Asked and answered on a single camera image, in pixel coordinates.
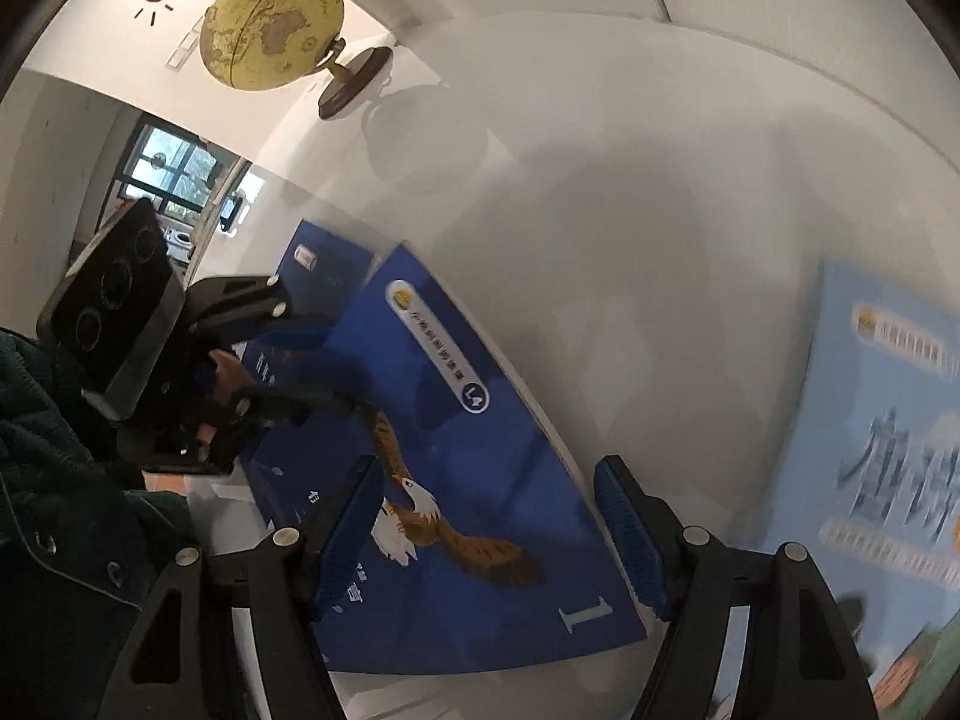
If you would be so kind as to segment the person's left hand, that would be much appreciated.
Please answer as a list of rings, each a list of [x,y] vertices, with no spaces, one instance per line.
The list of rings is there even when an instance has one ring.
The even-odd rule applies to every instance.
[[[208,353],[215,364],[215,380],[206,389],[205,405],[202,413],[213,415],[217,410],[223,410],[231,403],[233,395],[241,388],[252,385],[254,381],[249,372],[242,366],[242,362],[233,353],[223,349],[212,349]]]

